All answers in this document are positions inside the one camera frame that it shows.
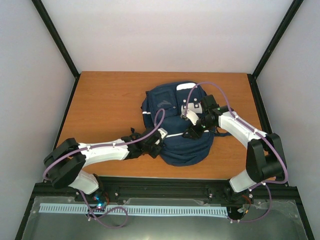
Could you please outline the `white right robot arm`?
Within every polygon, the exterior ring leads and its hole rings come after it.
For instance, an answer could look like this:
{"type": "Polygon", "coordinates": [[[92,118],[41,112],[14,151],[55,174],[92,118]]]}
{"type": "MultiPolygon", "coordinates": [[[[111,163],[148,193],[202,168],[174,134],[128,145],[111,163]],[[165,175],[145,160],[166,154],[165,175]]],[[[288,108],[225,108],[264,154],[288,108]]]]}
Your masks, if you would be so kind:
{"type": "Polygon", "coordinates": [[[212,95],[203,97],[198,105],[200,112],[190,103],[181,109],[181,117],[191,122],[183,137],[197,140],[206,130],[221,128],[246,148],[245,170],[229,180],[233,192],[252,189],[258,183],[264,185],[269,178],[286,173],[282,143],[277,134],[253,127],[227,105],[219,106],[212,95]]]}

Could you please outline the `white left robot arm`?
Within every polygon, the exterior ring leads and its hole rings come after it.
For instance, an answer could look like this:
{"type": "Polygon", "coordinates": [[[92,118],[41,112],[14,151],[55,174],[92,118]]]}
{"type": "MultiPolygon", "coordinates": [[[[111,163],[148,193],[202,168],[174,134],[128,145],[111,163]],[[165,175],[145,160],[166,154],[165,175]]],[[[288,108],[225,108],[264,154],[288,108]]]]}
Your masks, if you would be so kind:
{"type": "Polygon", "coordinates": [[[83,168],[106,161],[136,159],[145,154],[156,158],[167,135],[163,128],[148,128],[142,134],[133,133],[111,142],[78,143],[75,138],[68,138],[44,159],[43,178],[55,189],[71,187],[92,201],[99,201],[104,188],[97,176],[83,168]]]}

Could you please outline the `navy blue student backpack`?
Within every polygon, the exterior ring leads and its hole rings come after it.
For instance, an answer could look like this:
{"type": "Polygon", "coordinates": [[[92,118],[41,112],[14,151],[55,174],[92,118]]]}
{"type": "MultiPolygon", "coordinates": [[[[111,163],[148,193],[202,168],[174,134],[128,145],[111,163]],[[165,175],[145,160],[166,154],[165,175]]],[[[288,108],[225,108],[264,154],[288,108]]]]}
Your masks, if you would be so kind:
{"type": "Polygon", "coordinates": [[[192,108],[201,112],[199,103],[205,96],[208,95],[203,88],[192,81],[166,83],[146,92],[141,105],[143,123],[146,130],[163,128],[167,131],[158,156],[168,165],[195,165],[208,156],[215,137],[230,135],[219,132],[216,127],[206,130],[199,139],[182,137],[191,125],[188,119],[181,118],[182,107],[191,104],[192,108]]]}

